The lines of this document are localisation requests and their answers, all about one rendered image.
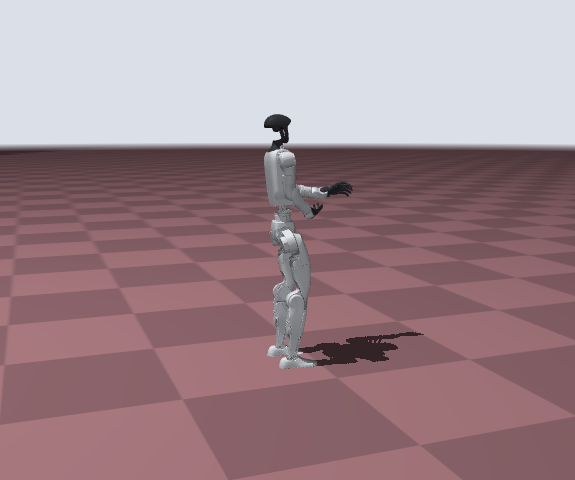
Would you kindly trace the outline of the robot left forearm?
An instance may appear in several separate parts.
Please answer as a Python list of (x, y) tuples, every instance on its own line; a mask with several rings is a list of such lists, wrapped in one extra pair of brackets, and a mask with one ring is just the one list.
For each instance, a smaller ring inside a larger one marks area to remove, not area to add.
[[(323, 187), (321, 187), (323, 188)], [(328, 192), (321, 192), (320, 188), (317, 187), (307, 187), (304, 185), (298, 185), (298, 189), (302, 195), (302, 197), (308, 197), (312, 199), (325, 199), (327, 197)]]

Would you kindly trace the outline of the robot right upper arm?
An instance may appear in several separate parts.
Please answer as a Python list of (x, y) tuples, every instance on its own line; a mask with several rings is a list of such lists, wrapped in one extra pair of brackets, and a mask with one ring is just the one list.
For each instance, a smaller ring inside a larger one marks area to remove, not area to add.
[(296, 166), (295, 155), (292, 152), (278, 153), (278, 163), (282, 170), (284, 196), (287, 200), (293, 201), (291, 198), (291, 193), (294, 189), (297, 189), (294, 188)]

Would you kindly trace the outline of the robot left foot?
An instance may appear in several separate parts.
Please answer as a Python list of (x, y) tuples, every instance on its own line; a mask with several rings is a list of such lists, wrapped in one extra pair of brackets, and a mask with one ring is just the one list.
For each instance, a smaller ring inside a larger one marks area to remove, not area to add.
[[(281, 345), (279, 346), (279, 348)], [(285, 345), (286, 348), (278, 349), (277, 345), (273, 345), (268, 349), (267, 356), (275, 357), (275, 356), (288, 356), (288, 346)], [(298, 350), (297, 355), (303, 354), (303, 351)], [(296, 354), (295, 354), (296, 355)]]

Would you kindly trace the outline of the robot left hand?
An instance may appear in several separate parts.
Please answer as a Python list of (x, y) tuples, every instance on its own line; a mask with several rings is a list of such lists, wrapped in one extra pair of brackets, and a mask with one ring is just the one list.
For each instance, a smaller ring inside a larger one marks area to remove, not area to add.
[[(345, 188), (347, 188), (347, 189), (345, 189)], [(349, 195), (346, 192), (349, 192), (351, 194), (351, 191), (353, 191), (352, 188), (353, 187), (351, 184), (348, 184), (347, 182), (341, 181), (341, 182), (338, 182), (338, 183), (332, 185), (331, 187), (326, 186), (326, 187), (320, 188), (320, 191), (321, 192), (328, 192), (327, 197), (329, 197), (330, 194), (331, 195), (345, 194), (349, 197)], [(351, 191), (348, 189), (350, 189)], [(344, 192), (344, 191), (346, 191), (346, 192)]]

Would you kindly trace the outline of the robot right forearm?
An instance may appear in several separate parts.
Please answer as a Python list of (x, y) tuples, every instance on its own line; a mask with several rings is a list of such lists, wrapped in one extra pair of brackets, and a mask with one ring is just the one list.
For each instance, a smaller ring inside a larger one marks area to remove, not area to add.
[(293, 200), (293, 206), (301, 211), (302, 214), (306, 217), (306, 219), (311, 219), (315, 215), (312, 213), (312, 208), (310, 203), (306, 202), (302, 197), (300, 191), (298, 189), (294, 189), (291, 193), (291, 198)]

